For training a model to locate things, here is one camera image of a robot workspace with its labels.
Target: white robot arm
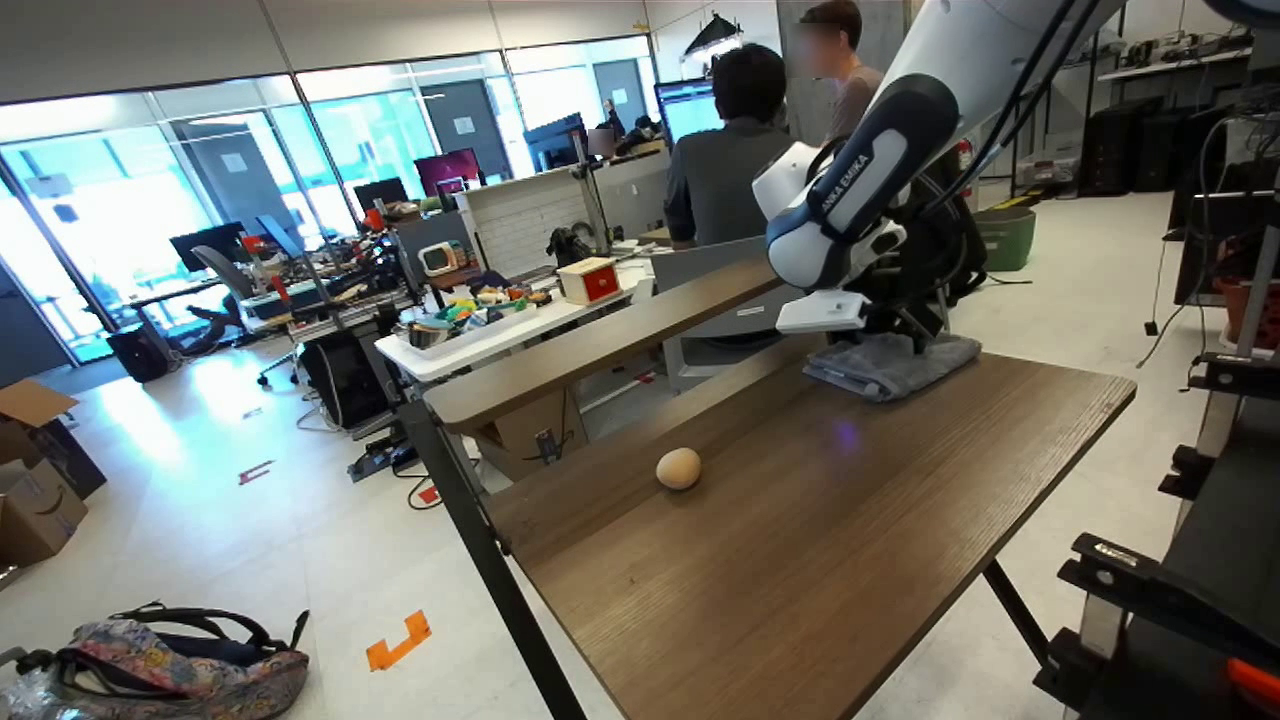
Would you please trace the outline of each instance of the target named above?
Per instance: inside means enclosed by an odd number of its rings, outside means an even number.
[[[998,120],[987,137],[999,138],[1071,43],[1116,8],[1120,0],[929,0],[862,127],[826,171],[810,178],[814,150],[792,147],[756,178],[778,276],[795,286],[842,286],[900,246],[909,233],[888,225],[886,207],[961,137]]]

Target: backpack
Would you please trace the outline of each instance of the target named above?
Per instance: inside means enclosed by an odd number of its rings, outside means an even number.
[[[258,618],[220,607],[135,607],[81,625],[60,653],[23,653],[21,671],[49,671],[60,709],[93,720],[265,720],[285,715],[308,682],[308,655]]]

